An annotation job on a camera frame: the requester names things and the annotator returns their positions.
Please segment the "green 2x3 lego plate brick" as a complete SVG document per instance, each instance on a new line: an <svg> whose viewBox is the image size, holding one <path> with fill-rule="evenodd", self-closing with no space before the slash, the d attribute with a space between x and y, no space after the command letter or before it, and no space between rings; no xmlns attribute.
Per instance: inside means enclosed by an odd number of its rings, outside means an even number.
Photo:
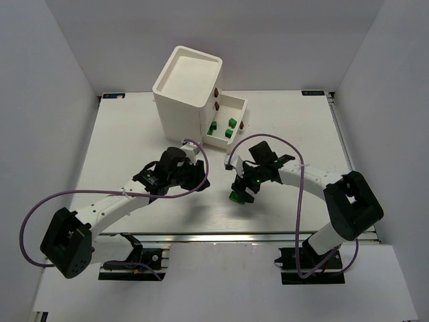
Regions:
<svg viewBox="0 0 429 322"><path fill-rule="evenodd" d="M229 200L240 205L244 204L244 202L239 199L239 196L235 191L231 191L229 195Z"/></svg>

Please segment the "green 2x2 lego brick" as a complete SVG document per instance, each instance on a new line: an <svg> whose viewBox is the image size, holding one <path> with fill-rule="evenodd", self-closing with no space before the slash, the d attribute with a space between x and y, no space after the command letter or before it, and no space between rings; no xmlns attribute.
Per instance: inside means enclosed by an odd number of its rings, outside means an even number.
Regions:
<svg viewBox="0 0 429 322"><path fill-rule="evenodd" d="M208 129L207 134L211 136L216 129L217 129L217 122L216 121L212 121L211 125L210 125L210 127Z"/></svg>

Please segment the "green 2x2 lego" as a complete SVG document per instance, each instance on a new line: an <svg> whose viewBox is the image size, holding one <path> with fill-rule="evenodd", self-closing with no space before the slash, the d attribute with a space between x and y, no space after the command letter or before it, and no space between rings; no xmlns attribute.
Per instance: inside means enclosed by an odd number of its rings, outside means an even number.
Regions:
<svg viewBox="0 0 429 322"><path fill-rule="evenodd" d="M231 129L227 129L227 130L225 131L225 136L226 136L227 138L231 138L231 137L232 137L232 135L233 135L233 130L231 130Z"/></svg>

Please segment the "small green lego brick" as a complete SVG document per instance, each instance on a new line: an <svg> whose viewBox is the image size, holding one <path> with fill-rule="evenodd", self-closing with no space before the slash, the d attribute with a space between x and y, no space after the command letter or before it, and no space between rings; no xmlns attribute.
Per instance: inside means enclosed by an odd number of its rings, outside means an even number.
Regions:
<svg viewBox="0 0 429 322"><path fill-rule="evenodd" d="M237 121L233 118L229 119L229 127L235 128L237 126Z"/></svg>

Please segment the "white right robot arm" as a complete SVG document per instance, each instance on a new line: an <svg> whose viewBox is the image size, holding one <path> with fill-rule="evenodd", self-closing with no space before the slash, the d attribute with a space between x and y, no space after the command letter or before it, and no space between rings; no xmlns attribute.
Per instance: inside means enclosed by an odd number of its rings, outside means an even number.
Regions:
<svg viewBox="0 0 429 322"><path fill-rule="evenodd" d="M311 256L324 256L335 247L356 240L384 216L360 172L335 174L305 166L291 155L278 156L266 141L251 147L249 152L251 162L240 156L230 156L225 162L227 170L236 172L230 196L235 202L253 203L261 184L270 181L294 186L326 203L328 223L302 244Z"/></svg>

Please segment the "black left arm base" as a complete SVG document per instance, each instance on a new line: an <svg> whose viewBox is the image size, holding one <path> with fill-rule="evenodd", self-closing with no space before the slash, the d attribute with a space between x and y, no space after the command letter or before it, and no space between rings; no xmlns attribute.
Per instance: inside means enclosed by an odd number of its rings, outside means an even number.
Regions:
<svg viewBox="0 0 429 322"><path fill-rule="evenodd" d="M130 233L100 235L95 242L99 280L161 282L165 278L170 259L167 246L145 246Z"/></svg>

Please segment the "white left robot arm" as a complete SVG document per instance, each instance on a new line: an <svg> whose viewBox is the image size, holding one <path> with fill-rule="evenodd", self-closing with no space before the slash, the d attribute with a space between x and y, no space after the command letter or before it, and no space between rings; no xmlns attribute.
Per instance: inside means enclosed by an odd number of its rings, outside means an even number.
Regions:
<svg viewBox="0 0 429 322"><path fill-rule="evenodd" d="M103 263L139 271L154 271L152 257L142 255L142 245L127 232L104 235L104 231L132 212L159 199L171 199L168 191L183 189L184 195L210 186L208 160L197 142L169 147L158 161L147 164L118 191L105 191L105 198L74 211L55 212L40 249L67 278L74 278L90 264Z"/></svg>

